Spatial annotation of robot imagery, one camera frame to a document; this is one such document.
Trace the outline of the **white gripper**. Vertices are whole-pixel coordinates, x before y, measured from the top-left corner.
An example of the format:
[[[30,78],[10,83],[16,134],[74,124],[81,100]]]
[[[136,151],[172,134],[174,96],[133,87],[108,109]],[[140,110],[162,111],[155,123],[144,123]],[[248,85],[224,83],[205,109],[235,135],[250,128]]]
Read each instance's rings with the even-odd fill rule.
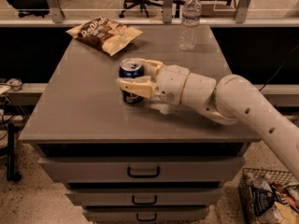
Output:
[[[117,84],[123,91],[151,98],[158,96],[163,102],[178,105],[185,81],[190,74],[187,68],[178,65],[164,66],[156,60],[138,58],[143,63],[144,76],[119,77]]]

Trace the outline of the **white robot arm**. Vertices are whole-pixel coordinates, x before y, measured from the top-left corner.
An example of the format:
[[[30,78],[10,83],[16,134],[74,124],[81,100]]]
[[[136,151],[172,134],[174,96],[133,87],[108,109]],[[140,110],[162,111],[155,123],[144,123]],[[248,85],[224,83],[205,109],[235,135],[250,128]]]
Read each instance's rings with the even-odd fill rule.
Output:
[[[178,65],[141,58],[125,59],[118,85],[132,95],[171,105],[186,105],[219,124],[248,125],[299,179],[299,128],[281,115],[248,80],[227,75],[221,80]]]

